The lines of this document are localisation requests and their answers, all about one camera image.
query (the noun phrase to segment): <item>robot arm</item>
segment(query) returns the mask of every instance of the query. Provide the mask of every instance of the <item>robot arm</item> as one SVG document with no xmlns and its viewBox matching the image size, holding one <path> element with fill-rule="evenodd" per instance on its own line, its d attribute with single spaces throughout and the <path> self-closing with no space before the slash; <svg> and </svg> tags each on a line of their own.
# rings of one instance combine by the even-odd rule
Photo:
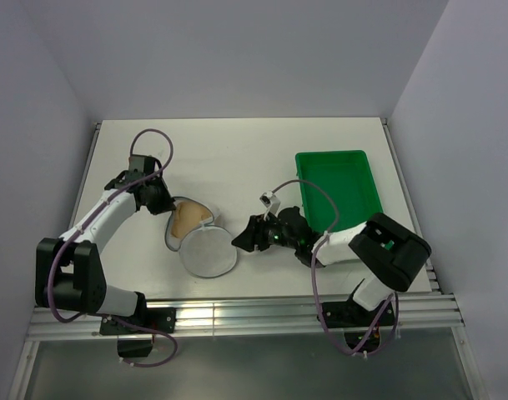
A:
<svg viewBox="0 0 508 400">
<path fill-rule="evenodd" d="M 121 172 L 106 187 L 100 201 L 72 229 L 59 238 L 45 238 L 37 247 L 37 268 L 35 282 L 35 301 L 38 306 L 48 305 L 48 275 L 61 246 L 94 212 L 119 188 L 138 181 L 154 173 L 160 165 L 156 158 L 133 155 L 129 159 L 129 169 Z M 146 300 L 142 293 L 130 292 L 105 281 L 99 254 L 103 251 L 117 229 L 145 206 L 157 215 L 173 211 L 174 198 L 170 196 L 161 176 L 146 182 L 134 184 L 116 196 L 77 237 L 61 257 L 60 266 L 73 265 L 72 272 L 58 268 L 53 284 L 53 297 L 57 308 L 89 314 L 110 314 L 121 317 L 135 317 L 143 321 L 146 313 Z"/>
<path fill-rule="evenodd" d="M 246 229 L 232 244 L 247 252 L 263 251 L 270 245 L 295 249 L 295 256 L 311 265 L 313 251 L 325 236 L 313 231 L 298 207 L 278 213 L 280 201 L 266 192 L 260 198 L 267 210 L 251 216 Z M 428 243 L 395 220 L 379 212 L 369 221 L 340 232 L 326 233 L 329 240 L 317 251 L 317 265 L 361 260 L 370 275 L 350 297 L 367 312 L 375 310 L 392 292 L 407 292 L 431 254 Z"/>
</svg>

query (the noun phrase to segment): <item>green plastic bin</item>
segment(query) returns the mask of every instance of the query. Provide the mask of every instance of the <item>green plastic bin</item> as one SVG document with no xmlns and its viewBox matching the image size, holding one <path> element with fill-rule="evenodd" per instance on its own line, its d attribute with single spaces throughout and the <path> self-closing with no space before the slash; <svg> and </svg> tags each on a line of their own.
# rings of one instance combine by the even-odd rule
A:
<svg viewBox="0 0 508 400">
<path fill-rule="evenodd" d="M 340 219 L 334 232 L 352 228 L 381 213 L 369 160 L 362 150 L 345 152 L 299 152 L 296 154 L 298 177 L 325 190 L 334 200 Z M 309 225 L 323 232 L 334 220 L 328 200 L 309 185 L 300 184 L 304 214 Z"/>
</svg>

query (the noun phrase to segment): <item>glass panel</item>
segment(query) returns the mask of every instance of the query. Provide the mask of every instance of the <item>glass panel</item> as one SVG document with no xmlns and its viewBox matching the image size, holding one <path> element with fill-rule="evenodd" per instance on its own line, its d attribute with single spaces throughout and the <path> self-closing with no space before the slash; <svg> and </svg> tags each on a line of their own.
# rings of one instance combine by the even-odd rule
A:
<svg viewBox="0 0 508 400">
<path fill-rule="evenodd" d="M 342 356 L 321 334 L 179 341 L 179 355 L 156 368 L 119 364 L 112 340 L 45 342 L 26 398 L 470 398 L 450 329 L 402 331 L 368 361 Z"/>
</svg>

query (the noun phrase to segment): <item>white wall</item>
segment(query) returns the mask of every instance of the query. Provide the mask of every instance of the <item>white wall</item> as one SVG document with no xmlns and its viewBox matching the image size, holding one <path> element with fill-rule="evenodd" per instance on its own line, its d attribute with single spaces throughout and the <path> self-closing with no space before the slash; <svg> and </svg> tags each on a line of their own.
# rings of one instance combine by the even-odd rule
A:
<svg viewBox="0 0 508 400">
<path fill-rule="evenodd" d="M 508 0 L 450 0 L 391 119 L 443 287 L 508 399 Z"/>
<path fill-rule="evenodd" d="M 0 399 L 34 304 L 35 247 L 68 224 L 90 131 L 22 6 L 0 0 Z"/>
<path fill-rule="evenodd" d="M 100 118 L 389 116 L 447 0 L 22 0 Z"/>
</svg>

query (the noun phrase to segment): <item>white tabletop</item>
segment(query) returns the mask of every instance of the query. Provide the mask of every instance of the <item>white tabletop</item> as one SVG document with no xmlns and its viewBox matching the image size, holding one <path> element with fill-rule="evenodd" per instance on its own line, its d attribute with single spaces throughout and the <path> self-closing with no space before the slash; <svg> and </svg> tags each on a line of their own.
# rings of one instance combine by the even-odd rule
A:
<svg viewBox="0 0 508 400">
<path fill-rule="evenodd" d="M 105 184 L 128 167 L 129 145 L 145 128 L 161 129 L 174 142 L 174 159 L 163 175 L 171 194 L 217 205 L 233 236 L 244 230 L 250 215 L 264 211 L 259 201 L 263 192 L 296 177 L 296 153 L 356 149 L 367 154 L 384 212 L 413 229 L 384 130 L 373 117 L 104 121 L 76 221 L 97 202 Z M 147 133 L 135 152 L 164 160 L 168 144 Z M 302 203 L 298 184 L 282 189 L 278 197 L 282 207 Z M 281 247 L 262 253 L 240 251 L 230 273 L 214 279 L 193 277 L 164 244 L 168 216 L 152 216 L 143 209 L 120 227 L 101 256 L 108 284 L 154 299 L 311 295 L 309 268 L 293 250 Z M 319 270 L 319 292 L 351 293 L 367 271 L 361 262 Z M 423 269 L 410 292 L 430 290 Z"/>
</svg>

